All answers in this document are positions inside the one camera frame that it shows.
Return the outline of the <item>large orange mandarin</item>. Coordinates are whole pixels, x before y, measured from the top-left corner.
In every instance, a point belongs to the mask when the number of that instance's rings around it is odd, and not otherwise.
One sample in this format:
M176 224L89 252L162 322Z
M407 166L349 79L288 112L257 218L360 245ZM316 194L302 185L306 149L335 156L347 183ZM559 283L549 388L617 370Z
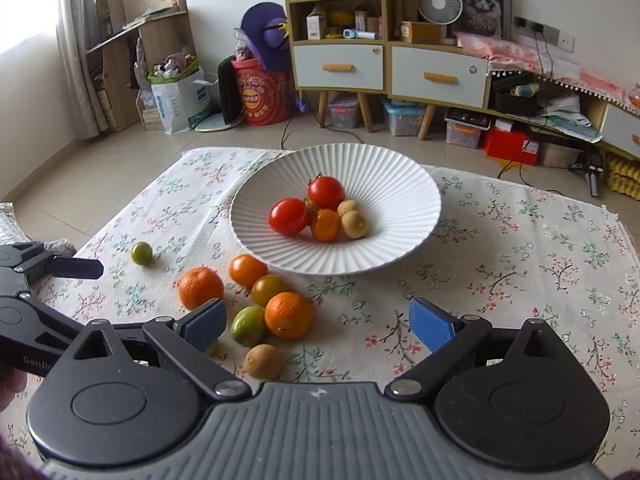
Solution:
M177 283L180 301L193 311L212 299L224 298L224 283L208 266L196 266L186 271Z

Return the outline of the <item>tan longan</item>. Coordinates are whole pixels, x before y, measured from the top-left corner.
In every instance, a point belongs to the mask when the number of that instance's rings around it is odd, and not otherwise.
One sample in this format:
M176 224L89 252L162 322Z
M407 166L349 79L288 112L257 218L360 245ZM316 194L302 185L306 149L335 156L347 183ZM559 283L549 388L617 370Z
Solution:
M336 208L336 212L340 217L351 211L360 211L361 207L356 200L343 200Z
M341 225L344 233L351 240L360 240L369 231L367 219L359 210L350 210L343 214Z
M247 352L243 370L250 377L259 380L276 378L284 365L282 353L271 344L258 344Z

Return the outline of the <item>olive brown tomato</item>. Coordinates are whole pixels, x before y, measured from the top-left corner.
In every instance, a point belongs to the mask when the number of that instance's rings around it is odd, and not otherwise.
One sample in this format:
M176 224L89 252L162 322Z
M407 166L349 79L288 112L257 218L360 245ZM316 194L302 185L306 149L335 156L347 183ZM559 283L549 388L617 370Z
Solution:
M272 297L289 290L290 288L283 278L274 274L266 274L254 283L250 296L255 304L265 307Z

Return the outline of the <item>small orange mandarin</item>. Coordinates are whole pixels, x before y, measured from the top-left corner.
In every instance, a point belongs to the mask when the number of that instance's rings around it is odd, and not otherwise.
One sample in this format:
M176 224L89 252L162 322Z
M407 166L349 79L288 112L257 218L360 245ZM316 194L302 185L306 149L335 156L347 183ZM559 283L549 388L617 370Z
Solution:
M314 322L314 307L297 292L279 292L265 307L265 323L273 336L303 338Z

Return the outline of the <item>small orange cherry tomato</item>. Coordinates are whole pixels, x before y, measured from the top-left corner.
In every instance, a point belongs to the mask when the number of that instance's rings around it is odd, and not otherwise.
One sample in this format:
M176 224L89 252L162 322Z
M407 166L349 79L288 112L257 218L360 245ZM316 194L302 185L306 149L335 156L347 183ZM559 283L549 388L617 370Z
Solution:
M311 219L311 235L316 242L333 242L340 235L341 228L340 216L332 209L320 209Z

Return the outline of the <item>red tomato with stem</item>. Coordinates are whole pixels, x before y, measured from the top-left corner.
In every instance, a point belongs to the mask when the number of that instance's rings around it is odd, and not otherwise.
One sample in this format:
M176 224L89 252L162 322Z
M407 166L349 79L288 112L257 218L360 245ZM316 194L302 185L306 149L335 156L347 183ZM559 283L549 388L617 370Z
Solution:
M334 177L318 176L307 186L307 198L320 209L336 210L345 199L345 190Z

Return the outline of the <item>checkered grey cushion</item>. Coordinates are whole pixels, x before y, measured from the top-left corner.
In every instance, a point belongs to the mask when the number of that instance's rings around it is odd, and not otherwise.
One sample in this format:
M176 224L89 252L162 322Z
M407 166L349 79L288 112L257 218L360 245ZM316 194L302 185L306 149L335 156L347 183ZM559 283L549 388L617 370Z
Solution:
M18 225L12 203L0 204L0 243L2 245L30 243L32 240ZM69 240L52 240L44 242L44 248L54 252L58 256L73 257L77 249Z

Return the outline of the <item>floral tablecloth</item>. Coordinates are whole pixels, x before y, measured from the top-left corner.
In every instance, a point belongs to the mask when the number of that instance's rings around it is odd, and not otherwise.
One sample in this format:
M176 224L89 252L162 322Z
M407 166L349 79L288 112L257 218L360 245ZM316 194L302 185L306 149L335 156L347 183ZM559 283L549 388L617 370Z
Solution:
M140 322L182 315L176 281L194 266L225 274L241 249L229 211L240 184L276 153L198 148L184 154L83 248L104 266L96 281L47 278L38 297L80 322ZM547 191L432 168L442 192L435 232L409 258L360 275L288 275L316 319L283 341L283 378L386 384L426 356L409 327L411 299L498 327L547 322L608 402L597 466L616 476L639 465L639 259L620 219ZM138 266L132 246L153 259Z

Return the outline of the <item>white ribbed plate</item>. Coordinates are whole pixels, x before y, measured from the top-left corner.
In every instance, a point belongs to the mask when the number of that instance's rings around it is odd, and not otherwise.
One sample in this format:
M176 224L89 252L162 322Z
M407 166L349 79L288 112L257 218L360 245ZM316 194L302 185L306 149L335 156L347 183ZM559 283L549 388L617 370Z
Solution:
M240 245L267 266L306 275L363 273L420 248L442 212L438 187L406 155L326 144L273 159L230 209Z

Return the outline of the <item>white paper shopping bag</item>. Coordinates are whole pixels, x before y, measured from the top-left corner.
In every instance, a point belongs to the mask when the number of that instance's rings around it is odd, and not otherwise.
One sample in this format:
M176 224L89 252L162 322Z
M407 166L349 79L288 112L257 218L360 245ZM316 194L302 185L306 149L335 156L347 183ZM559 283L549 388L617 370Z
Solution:
M186 70L180 77L149 76L149 82L166 134L192 130L213 111L209 81L201 67Z

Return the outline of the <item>red cardboard box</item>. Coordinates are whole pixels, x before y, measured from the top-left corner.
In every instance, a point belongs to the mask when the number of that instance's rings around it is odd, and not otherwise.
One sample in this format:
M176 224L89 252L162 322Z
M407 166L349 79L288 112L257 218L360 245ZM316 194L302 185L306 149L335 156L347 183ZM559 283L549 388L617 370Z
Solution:
M491 127L484 133L483 148L488 157L535 166L540 143L521 131Z

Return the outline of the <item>black flat panel stand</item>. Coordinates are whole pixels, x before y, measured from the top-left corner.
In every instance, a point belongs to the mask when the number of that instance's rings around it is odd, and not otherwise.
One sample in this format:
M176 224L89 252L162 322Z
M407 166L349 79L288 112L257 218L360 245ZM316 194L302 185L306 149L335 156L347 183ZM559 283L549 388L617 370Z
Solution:
M215 81L198 81L206 90L216 88L219 98L218 103L213 104L212 112L196 126L200 133L229 130L243 121L243 105L232 65L234 60L235 57L231 55L220 62Z

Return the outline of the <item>wooden bookshelf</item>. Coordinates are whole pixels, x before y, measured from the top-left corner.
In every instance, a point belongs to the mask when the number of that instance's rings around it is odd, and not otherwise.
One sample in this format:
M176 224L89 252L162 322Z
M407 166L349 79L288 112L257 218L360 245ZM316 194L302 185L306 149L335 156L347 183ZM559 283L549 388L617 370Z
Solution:
M86 51L109 132L137 122L159 129L160 116L143 86L157 65L178 52L194 55L186 0L94 0L99 39Z

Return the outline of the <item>white desk fan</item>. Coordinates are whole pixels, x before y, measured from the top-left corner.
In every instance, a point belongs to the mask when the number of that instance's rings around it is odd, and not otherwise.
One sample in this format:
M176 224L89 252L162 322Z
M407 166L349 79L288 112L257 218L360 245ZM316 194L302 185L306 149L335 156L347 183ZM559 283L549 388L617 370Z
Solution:
M440 27L449 27L462 15L462 0L416 0L418 11L425 21Z

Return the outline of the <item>wooden drawer cabinet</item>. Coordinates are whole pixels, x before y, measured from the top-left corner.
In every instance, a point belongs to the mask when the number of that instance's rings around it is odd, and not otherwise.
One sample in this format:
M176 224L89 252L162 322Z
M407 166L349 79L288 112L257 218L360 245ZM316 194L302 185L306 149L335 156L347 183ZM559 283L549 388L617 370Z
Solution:
M484 58L467 56L454 46L401 40L399 0L284 0L295 89L300 98L319 95L314 118L326 125L332 92L357 98L363 125L373 130L370 96L424 103L418 137L426 138L439 107L488 112L490 78ZM374 34L333 38L337 14L357 23L360 11L378 19Z

